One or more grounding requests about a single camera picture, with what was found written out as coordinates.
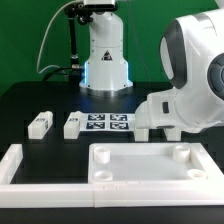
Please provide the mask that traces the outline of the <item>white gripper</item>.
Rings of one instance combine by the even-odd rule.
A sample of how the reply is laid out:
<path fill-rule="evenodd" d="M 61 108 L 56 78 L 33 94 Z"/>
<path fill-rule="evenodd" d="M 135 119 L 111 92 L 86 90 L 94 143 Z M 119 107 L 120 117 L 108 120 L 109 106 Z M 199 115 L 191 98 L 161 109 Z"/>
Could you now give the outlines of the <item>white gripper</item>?
<path fill-rule="evenodd" d="M 175 110 L 176 91 L 150 93 L 135 111 L 137 129 L 183 128 L 186 123 Z"/>

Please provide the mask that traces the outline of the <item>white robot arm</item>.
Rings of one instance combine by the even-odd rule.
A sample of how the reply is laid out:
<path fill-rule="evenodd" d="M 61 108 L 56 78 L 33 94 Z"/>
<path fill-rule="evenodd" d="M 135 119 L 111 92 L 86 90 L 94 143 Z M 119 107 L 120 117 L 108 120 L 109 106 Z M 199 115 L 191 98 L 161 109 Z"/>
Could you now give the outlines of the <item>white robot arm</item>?
<path fill-rule="evenodd" d="M 115 0 L 84 0 L 90 13 L 90 49 L 80 87 L 120 93 L 136 81 L 168 81 L 135 111 L 137 129 L 199 132 L 224 125 L 224 0 L 214 10 L 173 19 L 164 31 L 159 14 L 138 8 L 136 35 L 112 11 Z"/>

